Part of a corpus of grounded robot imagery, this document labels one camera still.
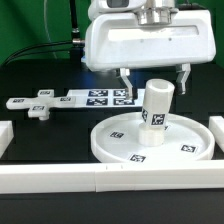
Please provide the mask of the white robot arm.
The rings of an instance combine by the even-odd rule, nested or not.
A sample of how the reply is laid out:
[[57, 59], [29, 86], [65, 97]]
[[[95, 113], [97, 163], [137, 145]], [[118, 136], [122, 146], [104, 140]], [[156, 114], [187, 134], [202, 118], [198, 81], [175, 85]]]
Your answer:
[[92, 71], [174, 66], [186, 92], [193, 64], [216, 54], [211, 14], [175, 0], [91, 0], [85, 35], [86, 65]]

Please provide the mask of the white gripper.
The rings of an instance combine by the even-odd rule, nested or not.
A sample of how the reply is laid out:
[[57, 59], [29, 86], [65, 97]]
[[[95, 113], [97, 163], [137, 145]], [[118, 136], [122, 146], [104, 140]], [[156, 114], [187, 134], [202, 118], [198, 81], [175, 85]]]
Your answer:
[[215, 54], [207, 10], [180, 11], [168, 25], [143, 26], [133, 13], [103, 14], [91, 23], [85, 38], [87, 67], [92, 71], [120, 68], [127, 99], [133, 98], [129, 69], [177, 65], [177, 93], [184, 95], [190, 64], [209, 62]]

